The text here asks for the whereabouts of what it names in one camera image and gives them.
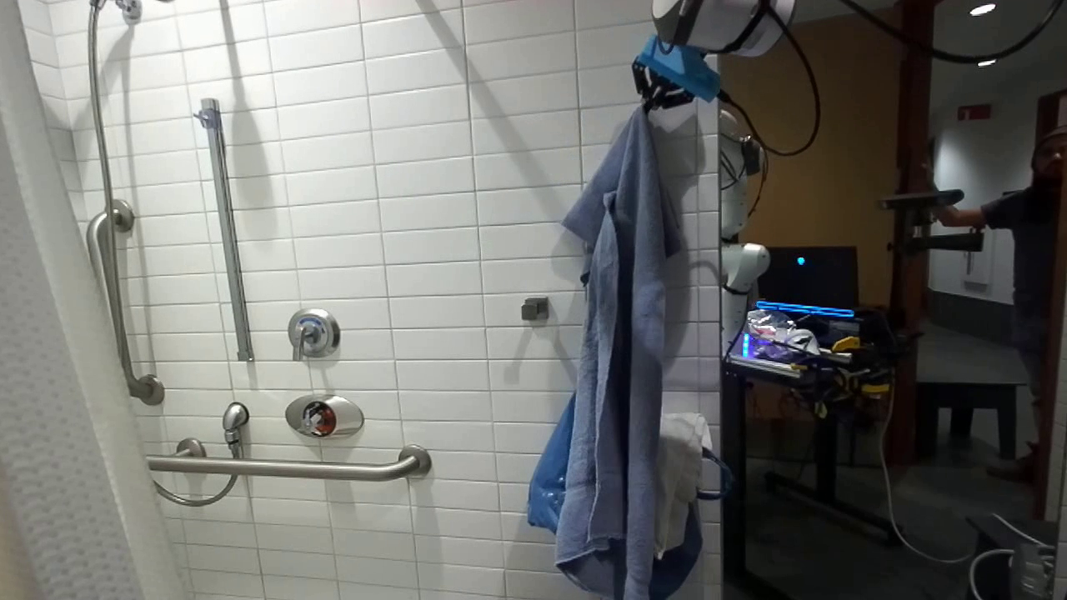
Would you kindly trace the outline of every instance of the shower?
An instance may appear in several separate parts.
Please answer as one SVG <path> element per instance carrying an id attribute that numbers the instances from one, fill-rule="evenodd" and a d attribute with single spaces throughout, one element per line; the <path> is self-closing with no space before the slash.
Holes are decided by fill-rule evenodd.
<path id="1" fill-rule="evenodd" d="M 118 0 L 118 6 L 122 9 L 126 25 L 140 21 L 140 0 Z M 101 31 L 101 12 L 102 12 L 102 0 L 90 0 L 90 102 L 92 102 L 92 126 L 98 126 L 98 152 L 101 152 L 101 182 L 102 182 L 102 209 L 101 218 L 92 218 L 86 242 L 90 242 L 90 257 L 98 264 L 98 279 L 102 288 L 102 300 L 111 311 L 111 326 L 118 338 L 118 354 L 121 354 L 121 367 L 122 367 L 122 379 L 131 398 L 145 399 L 145 402 L 162 402 L 162 382 L 157 382 L 153 375 L 138 377 L 135 375 L 135 357 L 131 357 L 131 338 L 126 338 L 126 315 L 122 315 L 122 295 L 121 295 L 121 261 L 118 261 L 118 231 L 131 231 L 135 228 L 135 209 L 122 208 L 115 198 L 115 182 L 111 182 L 111 152 L 108 152 L 108 126 L 102 126 L 102 100 L 101 100 L 101 72 L 98 72 L 98 31 Z"/>

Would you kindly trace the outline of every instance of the shower wall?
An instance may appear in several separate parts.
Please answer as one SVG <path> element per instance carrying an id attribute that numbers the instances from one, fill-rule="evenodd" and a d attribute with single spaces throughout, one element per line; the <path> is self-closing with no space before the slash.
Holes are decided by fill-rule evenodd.
<path id="1" fill-rule="evenodd" d="M 48 0 L 68 188 L 101 209 L 85 0 Z M 580 246 L 560 218 L 636 111 L 631 60 L 646 0 L 177 0 L 102 21 L 118 195 L 138 208 L 122 276 L 140 370 L 168 382 L 138 406 L 145 449 L 201 437 L 222 457 L 219 409 L 252 409 L 247 455 L 394 460 L 396 484 L 245 480 L 205 509 L 162 506 L 201 600 L 501 600 L 585 596 L 528 529 L 522 497 L 585 338 Z M 189 117 L 226 117 L 238 236 L 257 359 L 240 364 L 212 180 Z M 717 121 L 659 121 L 659 164 L 692 257 L 717 242 Z M 710 274 L 670 274 L 666 406 L 717 418 L 720 302 Z M 551 322 L 519 302 L 551 298 Z M 287 319 L 331 311 L 333 359 L 295 364 Z M 299 441 L 282 406 L 333 389 L 364 406 L 351 441 Z M 212 494 L 219 476 L 168 476 Z M 717 506 L 687 596 L 720 596 Z"/>

